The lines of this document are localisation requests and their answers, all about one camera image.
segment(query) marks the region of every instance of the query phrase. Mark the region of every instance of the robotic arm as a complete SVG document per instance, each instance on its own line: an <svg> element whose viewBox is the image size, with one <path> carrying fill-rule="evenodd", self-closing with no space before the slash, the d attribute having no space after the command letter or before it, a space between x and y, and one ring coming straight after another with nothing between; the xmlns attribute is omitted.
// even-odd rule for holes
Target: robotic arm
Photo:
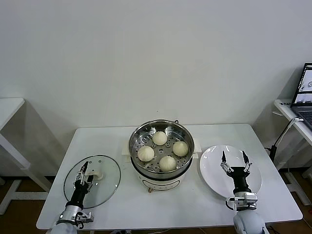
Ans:
<svg viewBox="0 0 312 234"><path fill-rule="evenodd" d="M72 198L65 205L65 210L60 214L56 226L49 230L47 233L51 234L77 234L76 227L83 229L84 223L93 222L94 217L91 212L88 214L82 212L83 200L85 195L90 191L92 187L93 175L89 175L87 181L86 171L88 167L88 161L84 163L81 170L77 173L76 180L74 182L74 192Z"/></svg>
<svg viewBox="0 0 312 234"><path fill-rule="evenodd" d="M258 201L257 194L250 190L246 177L249 176L249 168L252 163L243 151L244 166L231 167L226 162L225 153L222 153L220 166L225 173L233 179L234 197L229 197L225 201L226 206L233 211L238 211L233 218L235 230L238 234L269 234L261 216L255 211Z"/></svg>

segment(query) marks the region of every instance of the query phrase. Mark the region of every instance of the steamer basket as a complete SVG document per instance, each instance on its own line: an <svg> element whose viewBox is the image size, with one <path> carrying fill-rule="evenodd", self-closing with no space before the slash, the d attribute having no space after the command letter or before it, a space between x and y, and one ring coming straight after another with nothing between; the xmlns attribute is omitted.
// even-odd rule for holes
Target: steamer basket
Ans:
<svg viewBox="0 0 312 234"><path fill-rule="evenodd" d="M164 145L153 143L153 135L157 131L163 131L167 135L167 142ZM184 141L189 147L188 154L178 157L173 153L173 145L178 141ZM142 146L150 146L154 150L154 158L149 162L140 161L137 152ZM192 161L194 152L194 140L190 132L180 125L178 121L172 122L158 119L146 122L139 126L130 136L129 152L133 166L144 176L164 181L182 175ZM176 160L176 169L170 172L162 172L159 168L159 161L164 156L172 156Z"/></svg>

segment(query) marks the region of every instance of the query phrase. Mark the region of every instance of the white table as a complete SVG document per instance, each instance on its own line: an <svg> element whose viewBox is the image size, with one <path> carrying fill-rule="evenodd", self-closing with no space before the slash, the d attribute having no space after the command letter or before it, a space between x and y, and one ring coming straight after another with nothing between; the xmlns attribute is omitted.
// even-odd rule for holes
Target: white table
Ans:
<svg viewBox="0 0 312 234"><path fill-rule="evenodd" d="M299 220L302 213L248 124L189 125L186 128L203 150L228 144L244 149L259 167L263 185L258 209L265 222ZM104 204L86 209L94 222L86 230L161 229L233 225L234 211L214 193L198 174L199 159L192 162L184 181L165 192L147 192L131 163L122 155L124 142L135 127L80 128L72 139L37 221L37 228L49 229L64 210L63 183L69 170L85 157L104 154L120 165L121 181L116 193Z"/></svg>
<svg viewBox="0 0 312 234"><path fill-rule="evenodd" d="M292 118L297 117L297 115L291 109L291 102L291 99L277 99L274 101L274 105L289 121ZM310 128L308 128L303 122L297 122L293 126L300 133L300 136L294 137L290 144L288 144L280 153L276 155L274 164L277 169L282 168L292 156L295 156L299 153L300 149L303 150L305 147L312 145L312 131ZM299 186L293 175L286 174L286 176L290 183L293 184L292 186L289 186L290 191L297 192L304 205L311 205L309 198ZM312 167L306 170L302 176L312 180Z"/></svg>
<svg viewBox="0 0 312 234"><path fill-rule="evenodd" d="M25 103L22 98L0 98L0 131L12 118L12 116L19 110L19 108ZM49 191L51 183L35 169L31 167L31 163L24 158L22 154L0 133L0 145L10 153L10 160L14 162L27 176L35 181L45 191ZM12 199L17 200L44 200L47 197L47 193L32 193L32 192L16 192L16 189L20 185L21 180L15 180L11 185L9 191L0 204L0 215L4 214L8 205Z"/></svg>

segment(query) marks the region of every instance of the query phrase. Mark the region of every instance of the pot lid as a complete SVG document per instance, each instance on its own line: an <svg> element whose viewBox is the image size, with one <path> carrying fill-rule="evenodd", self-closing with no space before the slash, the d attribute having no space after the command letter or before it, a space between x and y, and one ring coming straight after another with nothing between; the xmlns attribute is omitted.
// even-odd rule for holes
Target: pot lid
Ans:
<svg viewBox="0 0 312 234"><path fill-rule="evenodd" d="M77 172L85 162L89 162L85 173L85 181L93 175L93 183L89 193L86 194L84 208L93 208L107 201L117 190L120 182L120 168L116 161L104 155L90 156L77 163L68 173L64 182L64 194L69 201L75 190L74 182Z"/></svg>

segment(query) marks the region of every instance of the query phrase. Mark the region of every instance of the white wall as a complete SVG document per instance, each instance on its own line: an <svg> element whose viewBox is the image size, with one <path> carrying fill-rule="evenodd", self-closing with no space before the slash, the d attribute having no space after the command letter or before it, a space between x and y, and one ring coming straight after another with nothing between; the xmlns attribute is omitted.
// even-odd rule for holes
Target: white wall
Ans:
<svg viewBox="0 0 312 234"><path fill-rule="evenodd" d="M309 0L2 0L0 97L28 100L63 147L77 127L253 124L312 61L311 8Z"/></svg>

